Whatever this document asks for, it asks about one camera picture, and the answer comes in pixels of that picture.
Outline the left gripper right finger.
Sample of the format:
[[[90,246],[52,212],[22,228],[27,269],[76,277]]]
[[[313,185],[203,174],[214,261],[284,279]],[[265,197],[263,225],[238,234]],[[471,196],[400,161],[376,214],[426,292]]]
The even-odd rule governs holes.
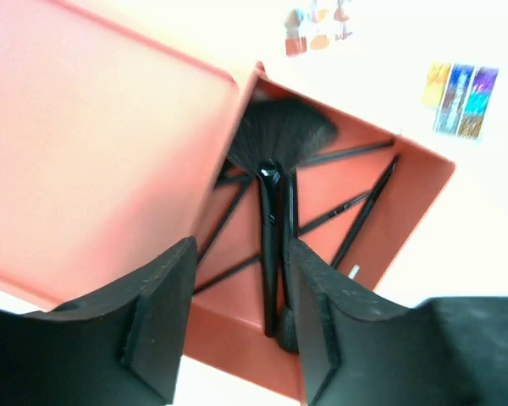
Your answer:
[[[309,405],[508,405],[508,296],[408,308],[300,240],[290,279]]]

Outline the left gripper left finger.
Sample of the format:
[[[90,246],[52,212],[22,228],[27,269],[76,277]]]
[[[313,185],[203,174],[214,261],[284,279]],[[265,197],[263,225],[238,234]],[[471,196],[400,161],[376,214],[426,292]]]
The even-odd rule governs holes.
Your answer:
[[[0,405],[170,405],[196,241],[48,312],[0,310]]]

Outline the black fluffy makeup brush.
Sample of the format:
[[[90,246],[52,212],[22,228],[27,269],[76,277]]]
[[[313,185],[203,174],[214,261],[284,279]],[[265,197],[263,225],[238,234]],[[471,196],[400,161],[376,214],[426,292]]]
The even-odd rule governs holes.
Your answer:
[[[298,191],[296,173],[288,173],[283,178],[282,186],[282,223],[280,256],[282,262],[282,283],[284,304],[279,314],[276,340],[279,346],[290,354],[298,354],[298,343],[295,329],[292,288],[290,279],[290,243],[298,233]]]

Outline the black blush brush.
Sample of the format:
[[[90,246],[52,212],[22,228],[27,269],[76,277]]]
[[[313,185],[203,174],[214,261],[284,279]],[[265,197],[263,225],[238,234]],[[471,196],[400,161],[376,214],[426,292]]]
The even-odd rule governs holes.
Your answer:
[[[389,179],[395,168],[397,166],[398,161],[400,160],[400,154],[395,155],[390,161],[389,165],[384,169],[378,178],[376,184],[373,186],[371,191],[369,192],[366,201],[358,212],[356,218],[351,224],[346,236],[343,238],[340,247],[335,253],[334,258],[331,261],[330,266],[334,269],[338,269],[341,262],[344,260],[346,254],[350,250],[352,244],[354,243],[357,235],[360,233],[365,221],[369,217],[375,203],[377,202],[379,196],[381,195],[384,187],[389,182]]]

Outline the thin black makeup brush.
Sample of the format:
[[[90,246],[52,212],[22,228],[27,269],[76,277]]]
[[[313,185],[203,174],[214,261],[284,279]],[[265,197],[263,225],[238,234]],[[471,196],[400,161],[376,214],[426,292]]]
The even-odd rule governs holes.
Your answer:
[[[304,235],[306,233],[311,232],[313,229],[318,228],[319,226],[326,223],[330,219],[337,217],[341,213],[350,210],[353,206],[356,206],[357,204],[363,202],[368,197],[368,195],[369,191],[362,192],[359,195],[345,201],[344,203],[337,205],[333,209],[324,212],[322,215],[315,217],[310,222],[299,227],[298,234]]]

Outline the thin black pencil brush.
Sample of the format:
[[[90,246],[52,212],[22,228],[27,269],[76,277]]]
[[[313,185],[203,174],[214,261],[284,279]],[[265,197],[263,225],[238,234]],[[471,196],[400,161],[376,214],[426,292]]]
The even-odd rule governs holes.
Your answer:
[[[214,286],[215,284],[222,282],[226,278],[234,276],[234,274],[238,273],[239,271],[241,271],[242,269],[244,269],[248,266],[255,264],[258,261],[260,261],[259,254],[253,255],[253,256],[245,259],[244,261],[230,267],[229,269],[227,269],[225,271],[220,272],[215,277],[212,277],[209,280],[202,283],[201,285],[197,286],[194,289],[193,294],[197,295],[197,294],[209,289],[210,287]]]

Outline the orange drawer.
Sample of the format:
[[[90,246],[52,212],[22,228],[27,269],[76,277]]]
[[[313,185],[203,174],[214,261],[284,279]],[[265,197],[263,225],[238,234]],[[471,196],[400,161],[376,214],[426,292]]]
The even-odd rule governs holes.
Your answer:
[[[196,225],[185,353],[302,405],[444,405],[431,310],[375,294],[454,165],[269,78],[231,110],[234,144]]]

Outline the thin black eyeliner brush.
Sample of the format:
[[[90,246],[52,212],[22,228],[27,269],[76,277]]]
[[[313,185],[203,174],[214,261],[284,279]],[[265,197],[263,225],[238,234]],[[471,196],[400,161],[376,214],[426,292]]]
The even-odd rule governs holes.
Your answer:
[[[202,246],[200,251],[198,252],[198,262],[201,263],[206,253],[210,250],[211,246],[213,245],[213,242],[217,238],[217,236],[220,234],[222,229],[224,228],[224,225],[229,220],[231,214],[233,213],[234,209],[239,204],[241,198],[245,194],[245,192],[250,187],[251,182],[244,182],[241,184],[240,188],[234,195],[233,200],[229,203],[229,205],[226,208],[226,211],[223,213],[223,215],[218,220],[218,223],[213,227],[212,232],[207,237],[207,240],[205,241],[205,244]]]

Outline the orange drawer box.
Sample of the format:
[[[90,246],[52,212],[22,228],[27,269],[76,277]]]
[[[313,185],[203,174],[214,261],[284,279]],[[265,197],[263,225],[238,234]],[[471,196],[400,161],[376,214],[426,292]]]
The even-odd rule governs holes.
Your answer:
[[[43,308],[193,233],[251,71],[92,1],[0,1],[0,290]]]

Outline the thin black liner brush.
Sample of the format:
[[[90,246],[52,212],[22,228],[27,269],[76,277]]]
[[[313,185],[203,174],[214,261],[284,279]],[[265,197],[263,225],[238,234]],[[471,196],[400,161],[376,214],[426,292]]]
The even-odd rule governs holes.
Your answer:
[[[322,155],[314,156],[311,158],[306,159],[305,161],[301,162],[298,167],[311,167],[320,165],[326,162],[333,162],[338,161],[341,159],[350,158],[353,156],[359,156],[362,154],[366,154],[371,151],[377,151],[385,148],[390,148],[395,144],[394,140],[386,140],[386,141],[380,141],[373,144],[368,145],[360,145],[357,147],[352,147],[344,150],[334,151],[325,153]]]

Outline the black fan makeup brush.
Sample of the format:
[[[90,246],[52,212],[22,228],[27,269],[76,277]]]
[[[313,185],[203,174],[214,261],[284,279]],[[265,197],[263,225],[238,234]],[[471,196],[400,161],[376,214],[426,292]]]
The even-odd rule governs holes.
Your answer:
[[[334,142],[336,125],[320,110],[292,97],[248,104],[228,159],[257,181],[261,216],[264,334],[277,326],[282,184],[304,161]]]

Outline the nine-pan warm eyeshadow palette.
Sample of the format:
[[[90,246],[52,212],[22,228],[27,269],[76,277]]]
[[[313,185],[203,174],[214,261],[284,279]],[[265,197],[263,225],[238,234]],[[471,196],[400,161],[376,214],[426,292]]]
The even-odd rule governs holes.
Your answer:
[[[352,1],[296,1],[284,17],[287,57],[327,49],[353,34]]]

